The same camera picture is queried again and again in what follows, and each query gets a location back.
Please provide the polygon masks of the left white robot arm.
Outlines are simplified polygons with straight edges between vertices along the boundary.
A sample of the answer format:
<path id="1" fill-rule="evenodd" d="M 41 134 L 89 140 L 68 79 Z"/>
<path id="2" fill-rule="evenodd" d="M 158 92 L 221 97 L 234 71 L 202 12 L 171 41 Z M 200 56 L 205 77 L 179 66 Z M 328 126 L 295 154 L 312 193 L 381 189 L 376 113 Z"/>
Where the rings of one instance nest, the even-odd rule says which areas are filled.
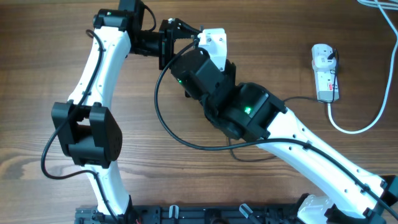
<path id="1" fill-rule="evenodd" d="M 98 201 L 95 220 L 129 223 L 137 220 L 131 197 L 123 186 L 117 159 L 123 136 L 111 114 L 111 101 L 121 67 L 129 54 L 153 56 L 164 68 L 174 56 L 178 39 L 194 39 L 199 30 L 180 19 L 145 30 L 142 1 L 121 1 L 116 10 L 101 9 L 87 32 L 93 45 L 83 74 L 64 103 L 51 116 L 63 153 L 90 179 Z"/>

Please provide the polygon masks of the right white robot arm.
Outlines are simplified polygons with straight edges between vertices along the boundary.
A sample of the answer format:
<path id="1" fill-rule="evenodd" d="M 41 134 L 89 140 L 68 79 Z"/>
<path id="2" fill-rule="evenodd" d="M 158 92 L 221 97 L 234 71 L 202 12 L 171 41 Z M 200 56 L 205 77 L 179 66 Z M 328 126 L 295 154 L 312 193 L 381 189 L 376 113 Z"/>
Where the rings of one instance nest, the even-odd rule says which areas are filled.
<path id="1" fill-rule="evenodd" d="M 284 102 L 256 83 L 236 83 L 236 67 L 221 71 L 202 48 L 179 52 L 171 74 L 198 100 L 206 119 L 239 147 L 279 157 L 322 192 L 298 206 L 303 223 L 382 223 L 397 203 L 397 177 L 379 176 L 349 161 L 311 132 Z"/>

